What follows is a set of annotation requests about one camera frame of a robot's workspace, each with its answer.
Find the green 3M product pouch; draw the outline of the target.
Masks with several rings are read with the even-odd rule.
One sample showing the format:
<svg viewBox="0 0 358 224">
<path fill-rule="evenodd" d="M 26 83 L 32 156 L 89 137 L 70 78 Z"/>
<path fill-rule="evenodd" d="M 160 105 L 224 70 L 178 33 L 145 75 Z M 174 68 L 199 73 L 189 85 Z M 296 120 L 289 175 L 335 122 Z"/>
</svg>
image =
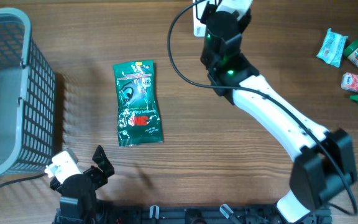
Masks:
<svg viewBox="0 0 358 224">
<path fill-rule="evenodd" d="M 153 60 L 113 65 L 117 95 L 117 137 L 121 147 L 163 141 L 155 96 Z"/>
</svg>

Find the pale teal packet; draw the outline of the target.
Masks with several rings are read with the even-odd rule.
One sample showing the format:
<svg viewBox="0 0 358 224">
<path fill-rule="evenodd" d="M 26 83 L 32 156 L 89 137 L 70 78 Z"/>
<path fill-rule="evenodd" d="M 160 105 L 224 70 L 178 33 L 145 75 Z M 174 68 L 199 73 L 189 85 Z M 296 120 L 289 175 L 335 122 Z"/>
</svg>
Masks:
<svg viewBox="0 0 358 224">
<path fill-rule="evenodd" d="M 335 33 L 329 28 L 316 57 L 328 65 L 339 68 L 347 39 L 348 36 Z"/>
</svg>

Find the small red white packet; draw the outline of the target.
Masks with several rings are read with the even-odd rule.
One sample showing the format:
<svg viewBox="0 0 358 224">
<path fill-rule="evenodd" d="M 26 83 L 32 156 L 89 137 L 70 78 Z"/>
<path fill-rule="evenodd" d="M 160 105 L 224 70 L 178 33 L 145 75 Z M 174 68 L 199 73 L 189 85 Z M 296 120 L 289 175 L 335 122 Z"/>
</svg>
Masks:
<svg viewBox="0 0 358 224">
<path fill-rule="evenodd" d="M 343 90 L 358 92 L 358 75 L 345 73 L 342 77 L 341 88 Z"/>
</svg>

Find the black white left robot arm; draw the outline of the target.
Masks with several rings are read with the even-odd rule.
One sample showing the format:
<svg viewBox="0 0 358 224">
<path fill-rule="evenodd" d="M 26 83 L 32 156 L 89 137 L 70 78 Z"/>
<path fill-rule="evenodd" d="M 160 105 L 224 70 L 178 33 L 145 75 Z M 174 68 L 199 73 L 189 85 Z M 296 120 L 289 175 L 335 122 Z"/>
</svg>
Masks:
<svg viewBox="0 0 358 224">
<path fill-rule="evenodd" d="M 114 167 L 101 146 L 97 146 L 92 160 L 97 166 L 82 172 L 73 151 L 67 149 L 52 157 L 45 173 L 51 178 L 50 188 L 61 194 L 54 223 L 109 222 L 111 206 L 97 199 L 96 191 L 108 183 Z"/>
</svg>

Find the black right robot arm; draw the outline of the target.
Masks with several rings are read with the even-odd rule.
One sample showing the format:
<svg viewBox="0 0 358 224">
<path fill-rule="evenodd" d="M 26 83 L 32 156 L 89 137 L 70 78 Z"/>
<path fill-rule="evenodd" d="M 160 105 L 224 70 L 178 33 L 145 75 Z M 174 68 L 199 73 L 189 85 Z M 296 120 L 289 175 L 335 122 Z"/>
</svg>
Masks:
<svg viewBox="0 0 358 224">
<path fill-rule="evenodd" d="M 300 113 L 246 59 L 240 46 L 250 22 L 250 5 L 205 5 L 198 16 L 205 26 L 201 63 L 216 94 L 254 117 L 290 156 L 290 191 L 276 208 L 285 221 L 296 223 L 356 183 L 352 139 L 344 130 L 329 131 Z"/>
</svg>

